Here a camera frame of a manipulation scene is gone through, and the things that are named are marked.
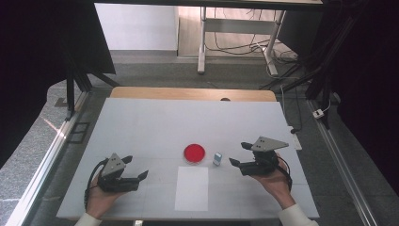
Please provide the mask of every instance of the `hand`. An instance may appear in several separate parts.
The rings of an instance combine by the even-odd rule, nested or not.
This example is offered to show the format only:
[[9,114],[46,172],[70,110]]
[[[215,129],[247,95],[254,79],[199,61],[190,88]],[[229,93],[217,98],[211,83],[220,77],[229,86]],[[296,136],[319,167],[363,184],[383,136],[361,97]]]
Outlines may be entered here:
[[90,216],[100,219],[106,211],[114,204],[115,200],[127,192],[104,192],[97,186],[99,175],[93,179],[88,196],[88,208],[86,213]]
[[[279,166],[287,170],[287,166],[285,166],[281,159],[279,159]],[[277,200],[282,209],[295,204],[295,200],[291,196],[288,187],[287,178],[279,170],[274,170],[268,175],[252,175],[251,177],[261,183],[264,189]]]

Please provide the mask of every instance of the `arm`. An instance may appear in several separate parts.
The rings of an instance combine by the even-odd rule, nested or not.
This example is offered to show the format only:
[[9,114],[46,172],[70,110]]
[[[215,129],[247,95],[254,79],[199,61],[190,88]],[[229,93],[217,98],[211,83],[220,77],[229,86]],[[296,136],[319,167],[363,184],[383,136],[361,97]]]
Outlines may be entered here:
[[[279,159],[279,165],[287,170],[287,166]],[[317,222],[310,220],[303,213],[299,205],[295,203],[291,196],[288,182],[284,174],[275,170],[269,175],[253,175],[264,189],[269,192],[279,203],[282,211],[279,212],[279,219],[284,226],[317,226]]]
[[80,217],[75,226],[98,226],[102,222],[100,218],[114,204],[115,200],[126,192],[103,192],[98,186],[98,175],[91,182],[90,194],[88,196],[88,208],[86,213]]

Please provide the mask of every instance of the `person's left hand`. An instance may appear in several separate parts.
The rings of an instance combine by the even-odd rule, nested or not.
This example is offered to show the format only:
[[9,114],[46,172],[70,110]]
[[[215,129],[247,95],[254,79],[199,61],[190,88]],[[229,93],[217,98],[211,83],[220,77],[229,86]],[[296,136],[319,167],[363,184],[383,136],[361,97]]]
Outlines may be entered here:
[[86,213],[100,219],[114,204],[115,200],[127,192],[104,192],[97,186],[99,174],[91,182]]

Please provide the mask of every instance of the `power strip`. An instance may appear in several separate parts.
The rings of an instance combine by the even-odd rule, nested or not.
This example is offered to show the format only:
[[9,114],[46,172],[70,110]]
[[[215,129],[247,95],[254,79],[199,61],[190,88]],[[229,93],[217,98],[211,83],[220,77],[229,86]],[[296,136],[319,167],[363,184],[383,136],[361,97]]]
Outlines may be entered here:
[[[293,126],[288,126],[288,128],[289,128],[290,131],[294,129]],[[294,147],[295,147],[295,149],[296,149],[297,151],[302,150],[302,146],[300,145],[298,136],[297,136],[295,133],[293,133],[293,141],[294,141]]]

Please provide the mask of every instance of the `power adapter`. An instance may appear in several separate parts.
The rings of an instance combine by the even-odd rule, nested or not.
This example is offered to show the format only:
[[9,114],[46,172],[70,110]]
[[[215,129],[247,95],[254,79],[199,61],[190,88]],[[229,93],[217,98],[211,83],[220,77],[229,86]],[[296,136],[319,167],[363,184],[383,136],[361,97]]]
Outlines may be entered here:
[[313,111],[313,116],[316,119],[320,119],[320,118],[322,118],[324,116],[324,112],[322,111],[322,109],[318,109],[316,111]]

